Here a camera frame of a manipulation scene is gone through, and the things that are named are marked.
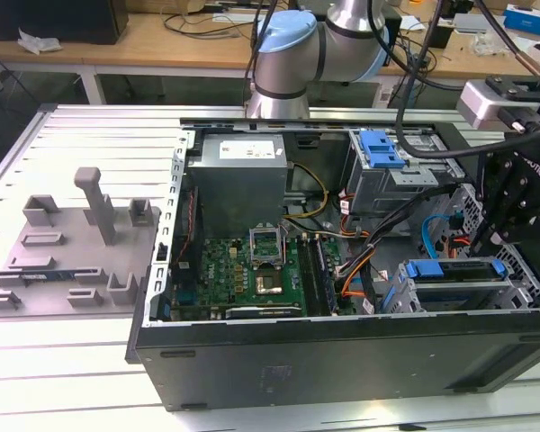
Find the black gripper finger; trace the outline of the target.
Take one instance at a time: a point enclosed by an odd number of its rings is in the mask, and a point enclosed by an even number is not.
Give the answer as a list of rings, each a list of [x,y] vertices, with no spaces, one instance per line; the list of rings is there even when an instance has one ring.
[[[488,249],[491,237],[508,222],[511,194],[509,180],[513,174],[511,157],[488,153],[478,159],[475,199],[481,205],[481,223],[475,231],[471,251]]]
[[[506,244],[540,241],[540,212],[507,220],[497,230],[497,234],[501,241]]]

